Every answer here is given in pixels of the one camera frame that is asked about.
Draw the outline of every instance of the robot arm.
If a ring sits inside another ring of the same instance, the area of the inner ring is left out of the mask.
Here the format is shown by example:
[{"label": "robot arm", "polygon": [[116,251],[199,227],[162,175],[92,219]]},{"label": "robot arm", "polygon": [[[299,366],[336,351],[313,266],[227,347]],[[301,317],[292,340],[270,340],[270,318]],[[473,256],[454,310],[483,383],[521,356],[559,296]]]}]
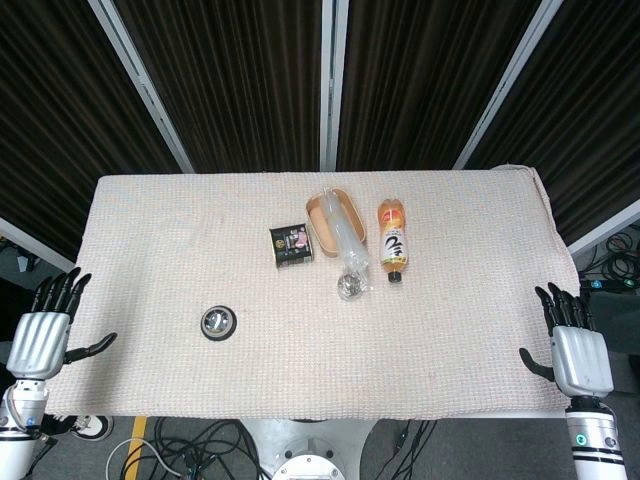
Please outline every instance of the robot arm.
[{"label": "robot arm", "polygon": [[600,402],[613,390],[604,338],[581,299],[553,283],[549,291],[553,298],[536,287],[551,337],[553,368],[536,363],[524,348],[520,357],[532,373],[555,382],[571,399],[566,419],[578,479],[626,480],[615,414]]},{"label": "robot arm", "polygon": [[116,338],[110,333],[97,344],[66,352],[69,330],[84,287],[91,279],[73,269],[51,284],[46,279],[36,290],[31,312],[20,319],[7,370],[16,383],[9,387],[0,405],[0,472],[7,480],[25,478],[33,469],[33,452],[42,441],[55,440],[40,431],[49,396],[45,381],[55,377],[63,364],[73,363],[104,351]]}]

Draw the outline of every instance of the curtain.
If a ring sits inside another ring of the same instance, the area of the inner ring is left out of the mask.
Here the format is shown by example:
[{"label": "curtain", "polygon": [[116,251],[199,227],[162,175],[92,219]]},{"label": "curtain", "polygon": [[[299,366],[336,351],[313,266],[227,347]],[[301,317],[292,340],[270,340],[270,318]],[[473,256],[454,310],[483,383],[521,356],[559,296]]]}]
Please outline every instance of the curtain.
[{"label": "curtain", "polygon": [[338,170],[449,169],[538,0],[351,0]]},{"label": "curtain", "polygon": [[317,170],[322,0],[117,0],[198,173]]},{"label": "curtain", "polygon": [[85,1],[0,2],[0,216],[74,260],[98,179],[178,173]]},{"label": "curtain", "polygon": [[640,198],[638,7],[566,0],[467,165],[535,167],[568,244]]}]

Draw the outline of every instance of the small tin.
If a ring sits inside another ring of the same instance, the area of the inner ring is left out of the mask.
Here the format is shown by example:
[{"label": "small tin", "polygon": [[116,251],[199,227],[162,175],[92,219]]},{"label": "small tin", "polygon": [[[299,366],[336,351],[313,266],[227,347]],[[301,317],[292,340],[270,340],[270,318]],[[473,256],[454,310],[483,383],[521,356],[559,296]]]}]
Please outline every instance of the small tin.
[{"label": "small tin", "polygon": [[306,224],[272,228],[270,232],[276,267],[286,267],[313,260],[311,236]]}]

